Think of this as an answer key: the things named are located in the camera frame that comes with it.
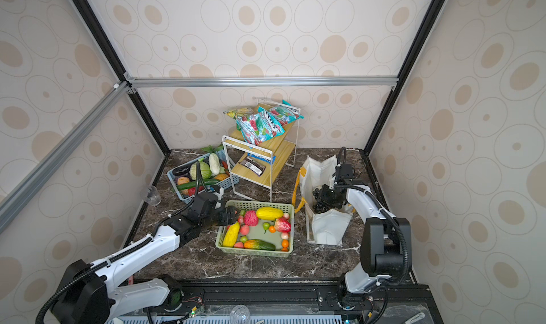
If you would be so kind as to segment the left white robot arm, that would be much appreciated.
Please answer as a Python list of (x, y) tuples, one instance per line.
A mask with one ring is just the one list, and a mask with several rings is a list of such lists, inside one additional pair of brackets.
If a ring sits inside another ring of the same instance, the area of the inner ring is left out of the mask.
[(179, 292), (166, 277), (131, 286), (124, 286), (124, 281), (198, 238), (202, 231), (235, 224), (238, 212), (222, 197), (221, 187), (208, 187), (199, 177), (193, 200), (156, 223), (152, 233), (89, 264), (83, 260), (72, 263), (35, 322), (44, 323), (46, 314), (51, 313), (60, 323), (106, 323), (140, 308), (164, 304)]

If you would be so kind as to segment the dark grape bunch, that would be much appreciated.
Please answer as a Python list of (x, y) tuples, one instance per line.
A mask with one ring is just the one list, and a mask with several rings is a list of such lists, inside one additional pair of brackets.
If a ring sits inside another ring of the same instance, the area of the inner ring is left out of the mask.
[(324, 200), (324, 193), (326, 193), (323, 188), (316, 188), (313, 191), (314, 197), (314, 213), (322, 214), (330, 210), (328, 203)]

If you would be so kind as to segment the green cucumber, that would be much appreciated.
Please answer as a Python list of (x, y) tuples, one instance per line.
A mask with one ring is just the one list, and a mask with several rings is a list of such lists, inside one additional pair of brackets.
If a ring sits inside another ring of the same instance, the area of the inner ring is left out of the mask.
[[(209, 186), (209, 185), (215, 185), (219, 183), (219, 180), (216, 180), (216, 179), (206, 179), (204, 180), (203, 182), (200, 182), (200, 186)], [(184, 184), (181, 184), (181, 185), (178, 185), (176, 186), (177, 187), (177, 190), (178, 191), (182, 191), (182, 190), (187, 190), (187, 189), (191, 189), (191, 188), (195, 188), (197, 186), (197, 182), (196, 181), (191, 181), (191, 182), (188, 182), (188, 183), (184, 183)]]

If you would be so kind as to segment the green plastic fruit basket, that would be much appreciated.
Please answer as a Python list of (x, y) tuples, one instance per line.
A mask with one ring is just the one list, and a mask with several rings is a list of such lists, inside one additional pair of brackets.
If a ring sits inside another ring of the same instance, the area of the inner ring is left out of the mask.
[[(255, 213), (256, 225), (251, 226), (243, 219), (237, 222), (240, 224), (239, 232), (235, 234), (229, 227), (220, 227), (216, 236), (216, 247), (227, 254), (256, 255), (265, 257), (287, 258), (294, 248), (294, 206), (287, 203), (265, 203), (259, 201), (230, 200), (228, 206), (233, 206), (243, 215), (253, 211)], [(276, 215), (282, 212), (279, 227), (286, 229), (286, 232), (277, 230), (277, 220), (268, 220), (260, 217), (264, 208)]]

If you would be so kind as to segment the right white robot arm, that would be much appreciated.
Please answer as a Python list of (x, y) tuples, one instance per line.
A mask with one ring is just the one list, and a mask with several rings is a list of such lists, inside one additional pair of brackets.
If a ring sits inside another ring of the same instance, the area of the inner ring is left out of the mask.
[(351, 206), (364, 223), (360, 248), (360, 262), (344, 274), (341, 295), (367, 294), (386, 285), (404, 281), (412, 266), (411, 227), (407, 219), (395, 217), (374, 196), (371, 189), (355, 178), (355, 170), (346, 160), (347, 150), (342, 147), (334, 162), (331, 180), (313, 190), (315, 216), (331, 229), (336, 213)]

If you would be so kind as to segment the white radish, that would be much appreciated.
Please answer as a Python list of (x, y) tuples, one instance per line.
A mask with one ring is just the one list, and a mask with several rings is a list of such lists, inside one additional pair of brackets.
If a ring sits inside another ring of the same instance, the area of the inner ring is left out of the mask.
[(220, 169), (222, 168), (222, 164), (220, 162), (219, 157), (215, 153), (211, 153), (208, 157), (208, 164), (210, 167), (210, 172), (212, 176), (217, 176), (220, 174)]

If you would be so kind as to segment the white grocery tote bag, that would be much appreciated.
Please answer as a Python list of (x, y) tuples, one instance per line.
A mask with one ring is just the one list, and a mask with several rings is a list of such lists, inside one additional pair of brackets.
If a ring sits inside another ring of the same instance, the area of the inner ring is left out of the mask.
[(354, 213), (348, 203), (341, 210), (329, 210), (322, 214), (314, 213), (313, 191), (322, 185), (334, 187), (338, 159), (332, 156), (319, 161), (308, 157), (297, 173), (291, 204), (294, 211), (303, 211), (307, 226), (307, 241), (310, 244), (328, 246), (342, 245), (342, 238)]

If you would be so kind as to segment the leafy green vegetable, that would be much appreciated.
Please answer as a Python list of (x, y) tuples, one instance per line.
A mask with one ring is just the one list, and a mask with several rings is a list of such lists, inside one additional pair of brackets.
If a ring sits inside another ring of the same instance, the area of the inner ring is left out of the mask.
[(217, 153), (223, 150), (223, 145), (222, 144), (220, 144), (219, 146), (210, 145), (210, 146), (202, 147), (200, 150), (203, 151), (204, 153)]

